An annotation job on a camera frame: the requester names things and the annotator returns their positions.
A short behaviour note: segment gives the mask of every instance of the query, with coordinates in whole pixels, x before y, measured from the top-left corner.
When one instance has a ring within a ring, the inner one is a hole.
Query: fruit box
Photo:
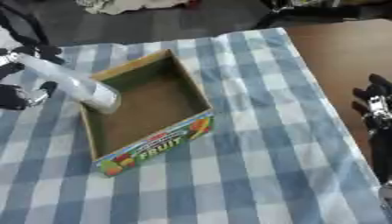
[[[170,50],[92,77],[122,97],[111,115],[81,105],[93,163],[109,177],[200,137],[213,126],[211,105]]]

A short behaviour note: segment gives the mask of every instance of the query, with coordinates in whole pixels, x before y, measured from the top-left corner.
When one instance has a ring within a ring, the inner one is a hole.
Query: wooden table
[[[351,108],[352,89],[365,88],[371,73],[392,81],[392,21],[308,25],[286,31],[370,163],[368,133]]]

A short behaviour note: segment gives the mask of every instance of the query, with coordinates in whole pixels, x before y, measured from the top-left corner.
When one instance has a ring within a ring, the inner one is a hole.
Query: floor
[[[194,39],[248,30],[270,10],[262,0],[201,0],[194,9],[130,11],[116,16],[89,14],[74,0],[16,0],[29,5],[45,28],[51,44],[72,46],[94,43],[134,44],[172,39]],[[380,7],[365,9],[364,18],[380,14]],[[330,19],[282,21],[273,26],[331,23]],[[20,30],[28,30],[20,20]]]

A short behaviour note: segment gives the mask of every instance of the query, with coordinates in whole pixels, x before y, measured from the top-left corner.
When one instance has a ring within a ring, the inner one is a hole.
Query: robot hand
[[[385,184],[392,177],[392,83],[376,74],[371,74],[369,81],[366,90],[353,90],[366,106],[357,101],[352,106],[367,126],[374,173]]]
[[[43,60],[50,60],[53,63],[62,64],[64,60],[57,57],[61,49],[49,45],[41,46],[20,46],[13,53],[26,53]],[[9,54],[6,49],[0,49],[0,57]],[[22,64],[2,61],[0,65],[0,80],[9,74],[14,74],[23,70]],[[29,106],[35,106],[50,97],[57,87],[52,81],[45,82],[38,90],[35,90],[30,96],[19,86],[0,84],[0,108],[23,110]]]

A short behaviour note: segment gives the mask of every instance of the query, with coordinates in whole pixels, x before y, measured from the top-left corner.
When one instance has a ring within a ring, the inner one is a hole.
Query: checkered tablecloth
[[[103,178],[63,92],[43,107],[1,111],[1,224],[387,222],[377,180],[283,29],[62,56],[94,73],[165,48],[213,104],[213,133]],[[28,90],[41,81],[25,70],[3,82]]]

